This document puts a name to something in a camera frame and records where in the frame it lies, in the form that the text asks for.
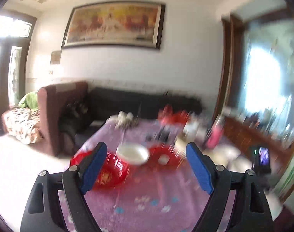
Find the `large red scalloped plate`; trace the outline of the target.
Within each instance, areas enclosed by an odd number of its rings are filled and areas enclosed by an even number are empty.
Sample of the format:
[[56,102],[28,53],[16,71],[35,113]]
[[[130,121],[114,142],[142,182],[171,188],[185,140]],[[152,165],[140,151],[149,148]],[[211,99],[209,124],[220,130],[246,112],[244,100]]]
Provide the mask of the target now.
[[115,188],[124,183],[129,172],[130,166],[108,151],[97,179],[93,182],[92,190]]

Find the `small red gold-rimmed plate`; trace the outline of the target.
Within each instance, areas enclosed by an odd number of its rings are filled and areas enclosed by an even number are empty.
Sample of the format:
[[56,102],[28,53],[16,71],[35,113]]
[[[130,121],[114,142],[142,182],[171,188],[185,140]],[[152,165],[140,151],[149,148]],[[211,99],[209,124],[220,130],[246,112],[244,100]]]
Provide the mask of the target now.
[[147,165],[151,168],[175,169],[184,161],[171,145],[153,145],[149,151]]

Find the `white shallow paper bowl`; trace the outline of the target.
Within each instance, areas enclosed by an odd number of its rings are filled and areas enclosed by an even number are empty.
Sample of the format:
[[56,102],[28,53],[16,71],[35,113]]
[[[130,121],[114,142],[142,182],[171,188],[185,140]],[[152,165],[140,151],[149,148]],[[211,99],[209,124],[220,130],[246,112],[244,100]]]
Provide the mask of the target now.
[[149,150],[138,143],[122,143],[118,145],[116,155],[123,162],[133,166],[143,165],[150,158]]

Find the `phone with lit screen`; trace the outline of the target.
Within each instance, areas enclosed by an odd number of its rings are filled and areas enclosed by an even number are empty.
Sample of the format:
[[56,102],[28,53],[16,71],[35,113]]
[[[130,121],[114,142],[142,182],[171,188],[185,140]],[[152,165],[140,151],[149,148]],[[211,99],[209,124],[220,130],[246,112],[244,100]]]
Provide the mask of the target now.
[[269,150],[263,146],[253,147],[252,170],[257,175],[271,174]]

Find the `wooden brick-pattern cabinet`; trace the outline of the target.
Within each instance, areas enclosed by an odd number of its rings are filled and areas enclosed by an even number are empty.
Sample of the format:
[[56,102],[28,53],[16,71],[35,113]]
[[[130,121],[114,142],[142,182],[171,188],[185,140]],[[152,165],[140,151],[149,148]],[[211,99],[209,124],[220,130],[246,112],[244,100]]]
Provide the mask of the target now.
[[265,146],[270,152],[271,172],[284,173],[294,154],[294,140],[290,147],[285,148],[280,141],[238,122],[234,118],[225,117],[224,136],[228,138],[247,157],[252,157],[251,147]]

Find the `pink thermos bottle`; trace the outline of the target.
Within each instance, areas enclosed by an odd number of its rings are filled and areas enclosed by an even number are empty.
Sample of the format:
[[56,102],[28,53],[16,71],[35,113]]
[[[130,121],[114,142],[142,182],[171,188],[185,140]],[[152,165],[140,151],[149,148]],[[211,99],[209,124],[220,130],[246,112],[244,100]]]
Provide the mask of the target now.
[[210,129],[210,134],[206,141],[207,148],[213,149],[218,145],[223,135],[223,126],[224,117],[222,115],[218,115]]

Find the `patterned blanket bed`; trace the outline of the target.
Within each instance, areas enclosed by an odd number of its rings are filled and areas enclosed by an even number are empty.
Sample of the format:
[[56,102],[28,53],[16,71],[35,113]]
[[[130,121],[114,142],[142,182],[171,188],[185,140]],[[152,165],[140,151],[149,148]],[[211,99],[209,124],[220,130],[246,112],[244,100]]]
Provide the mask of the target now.
[[5,132],[24,145],[38,143],[43,139],[40,131],[40,110],[16,107],[3,113]]

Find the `white plastic jar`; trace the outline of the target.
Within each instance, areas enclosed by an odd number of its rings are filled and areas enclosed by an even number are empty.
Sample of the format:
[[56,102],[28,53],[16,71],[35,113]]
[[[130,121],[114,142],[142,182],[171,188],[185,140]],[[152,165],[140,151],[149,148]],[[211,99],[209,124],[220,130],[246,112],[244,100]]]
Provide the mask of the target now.
[[194,141],[196,138],[198,129],[199,129],[198,122],[187,122],[182,131],[184,133],[185,140]]

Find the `purple floral tablecloth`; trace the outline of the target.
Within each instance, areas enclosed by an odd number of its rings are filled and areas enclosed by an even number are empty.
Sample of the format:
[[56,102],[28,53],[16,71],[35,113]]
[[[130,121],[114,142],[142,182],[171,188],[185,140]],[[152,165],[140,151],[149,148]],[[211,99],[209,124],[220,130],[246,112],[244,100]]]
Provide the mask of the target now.
[[[114,154],[122,141],[149,148],[152,142],[146,137],[160,130],[156,120],[140,120],[125,133],[110,122],[76,153],[92,150],[99,142]],[[84,197],[102,231],[192,231],[209,199],[187,161],[176,169],[149,165],[131,168],[121,185],[89,191]]]

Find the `black leather sofa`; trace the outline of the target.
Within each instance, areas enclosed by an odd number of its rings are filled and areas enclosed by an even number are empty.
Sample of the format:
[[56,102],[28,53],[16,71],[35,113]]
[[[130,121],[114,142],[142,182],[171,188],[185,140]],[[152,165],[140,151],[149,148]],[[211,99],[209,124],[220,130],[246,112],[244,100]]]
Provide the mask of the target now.
[[156,119],[159,110],[166,105],[170,105],[175,112],[185,110],[200,114],[203,111],[201,100],[193,97],[95,87],[81,100],[66,105],[58,123],[60,146],[73,155],[110,116],[123,111],[142,119]]

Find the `green cloth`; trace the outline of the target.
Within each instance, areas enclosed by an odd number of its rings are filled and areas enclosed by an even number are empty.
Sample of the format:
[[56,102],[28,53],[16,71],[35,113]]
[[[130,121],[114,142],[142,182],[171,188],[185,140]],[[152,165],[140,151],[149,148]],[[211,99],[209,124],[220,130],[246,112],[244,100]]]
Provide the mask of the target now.
[[37,92],[30,92],[24,95],[24,97],[20,100],[18,106],[20,108],[29,108],[32,110],[39,109],[37,101]]

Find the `black round device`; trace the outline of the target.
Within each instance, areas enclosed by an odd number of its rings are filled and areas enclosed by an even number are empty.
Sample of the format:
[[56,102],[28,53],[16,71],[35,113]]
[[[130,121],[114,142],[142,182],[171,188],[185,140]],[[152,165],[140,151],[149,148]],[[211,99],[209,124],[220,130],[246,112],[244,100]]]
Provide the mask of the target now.
[[170,131],[162,128],[159,133],[156,135],[156,140],[162,143],[166,143],[168,141],[170,135]]

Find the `white gloves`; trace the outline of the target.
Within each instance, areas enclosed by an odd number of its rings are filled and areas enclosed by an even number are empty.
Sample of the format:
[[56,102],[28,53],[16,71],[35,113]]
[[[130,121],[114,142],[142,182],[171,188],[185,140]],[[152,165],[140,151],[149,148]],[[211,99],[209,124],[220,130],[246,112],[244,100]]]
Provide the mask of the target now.
[[117,120],[115,128],[129,128],[134,123],[134,115],[131,112],[125,113],[123,111],[120,111]]

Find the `red plastic bag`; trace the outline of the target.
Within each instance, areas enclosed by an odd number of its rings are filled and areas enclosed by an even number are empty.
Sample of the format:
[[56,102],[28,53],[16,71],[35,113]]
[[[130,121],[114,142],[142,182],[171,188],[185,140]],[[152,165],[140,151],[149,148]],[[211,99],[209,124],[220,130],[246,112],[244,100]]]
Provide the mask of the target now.
[[162,125],[185,125],[190,120],[190,114],[185,110],[174,112],[172,106],[167,104],[158,112],[157,120]]

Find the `wooden glass door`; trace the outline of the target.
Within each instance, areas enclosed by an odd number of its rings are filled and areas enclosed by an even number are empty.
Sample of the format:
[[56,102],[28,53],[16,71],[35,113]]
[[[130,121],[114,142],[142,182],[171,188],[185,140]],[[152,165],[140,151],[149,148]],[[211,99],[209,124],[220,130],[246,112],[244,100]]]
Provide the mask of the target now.
[[25,95],[26,61],[36,18],[14,10],[0,11],[0,136],[3,113]]

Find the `framed horse painting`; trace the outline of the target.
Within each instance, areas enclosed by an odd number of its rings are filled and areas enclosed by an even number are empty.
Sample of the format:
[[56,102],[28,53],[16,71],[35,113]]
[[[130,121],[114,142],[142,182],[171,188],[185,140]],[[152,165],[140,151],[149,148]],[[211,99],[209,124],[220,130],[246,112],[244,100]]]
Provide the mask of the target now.
[[74,7],[62,49],[133,46],[160,49],[166,5],[152,1],[107,1]]

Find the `small wall plaque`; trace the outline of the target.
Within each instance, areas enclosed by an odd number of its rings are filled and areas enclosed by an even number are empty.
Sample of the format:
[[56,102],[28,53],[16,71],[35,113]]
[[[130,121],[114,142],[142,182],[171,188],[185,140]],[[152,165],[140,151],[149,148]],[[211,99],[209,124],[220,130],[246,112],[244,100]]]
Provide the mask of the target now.
[[60,64],[61,63],[61,55],[62,55],[61,50],[52,51],[50,64]]

